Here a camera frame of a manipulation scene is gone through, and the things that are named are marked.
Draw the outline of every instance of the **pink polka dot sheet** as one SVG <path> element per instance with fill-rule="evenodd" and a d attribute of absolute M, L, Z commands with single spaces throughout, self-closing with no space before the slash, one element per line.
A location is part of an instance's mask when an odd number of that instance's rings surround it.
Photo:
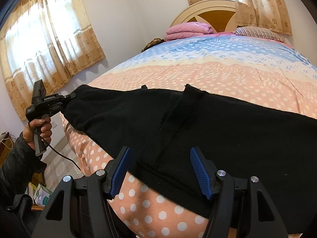
<path fill-rule="evenodd" d="M 182 91 L 187 83 L 209 93 L 316 118 L 316 67 L 282 43 L 234 34 L 193 37 L 157 45 L 89 85 L 122 91 L 142 85 Z M 61 117 L 82 172 L 89 176 L 104 168 L 111 156 Z M 202 238 L 208 222 L 147 187 L 130 173 L 125 177 L 120 194 L 109 202 L 138 237 Z M 235 230 L 230 230 L 229 237 L 235 237 Z"/>

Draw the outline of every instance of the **bed headboard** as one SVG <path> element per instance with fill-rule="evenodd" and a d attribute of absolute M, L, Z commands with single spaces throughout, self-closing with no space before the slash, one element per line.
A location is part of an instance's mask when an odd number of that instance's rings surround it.
<path fill-rule="evenodd" d="M 172 26 L 191 21 L 205 22 L 217 32 L 235 31 L 237 28 L 235 2 L 232 0 L 205 0 L 185 9 Z"/>

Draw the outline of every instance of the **black fleece fabric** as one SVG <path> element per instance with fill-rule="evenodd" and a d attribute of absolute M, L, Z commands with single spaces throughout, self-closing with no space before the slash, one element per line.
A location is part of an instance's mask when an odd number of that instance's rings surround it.
<path fill-rule="evenodd" d="M 317 212 L 317 121 L 190 85 L 115 91 L 80 86 L 62 112 L 112 157 L 129 146 L 129 171 L 175 203 L 209 218 L 190 162 L 200 147 L 231 176 L 258 176 L 288 233 L 302 233 Z"/>

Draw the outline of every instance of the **white wall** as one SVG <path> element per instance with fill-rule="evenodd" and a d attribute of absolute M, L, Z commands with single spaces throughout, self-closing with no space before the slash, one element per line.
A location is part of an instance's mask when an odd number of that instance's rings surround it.
<path fill-rule="evenodd" d="M 173 20 L 188 7 L 187 0 L 133 0 L 146 43 L 164 38 Z"/>
<path fill-rule="evenodd" d="M 83 3 L 106 58 L 73 77 L 58 91 L 63 95 L 74 91 L 81 84 L 90 83 L 109 69 L 140 53 L 146 45 L 130 0 L 83 0 Z M 15 112 L 2 76 L 0 101 L 0 133 L 9 131 L 18 136 L 26 122 L 23 123 Z M 51 145 L 55 146 L 64 136 L 64 131 L 59 115 L 53 116 L 52 119 L 57 123 L 51 142 Z"/>
<path fill-rule="evenodd" d="M 287 40 L 317 66 L 317 24 L 301 0 L 285 0 L 293 37 Z"/>

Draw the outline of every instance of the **black clamp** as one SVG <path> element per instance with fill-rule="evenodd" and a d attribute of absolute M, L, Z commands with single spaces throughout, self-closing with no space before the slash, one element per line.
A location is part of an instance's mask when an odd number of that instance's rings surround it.
<path fill-rule="evenodd" d="M 64 176 L 40 215 L 32 238 L 43 237 L 44 233 L 47 238 L 118 238 L 106 199 L 112 200 L 119 194 L 130 161 L 130 148 L 123 147 L 105 169 L 89 177 Z M 87 219 L 80 205 L 83 197 L 88 201 L 88 228 L 85 228 Z"/>
<path fill-rule="evenodd" d="M 206 160 L 199 147 L 192 148 L 190 156 L 202 193 L 216 203 L 203 238 L 227 238 L 235 197 L 240 199 L 236 238 L 288 237 L 282 218 L 258 177 L 231 177 Z"/>

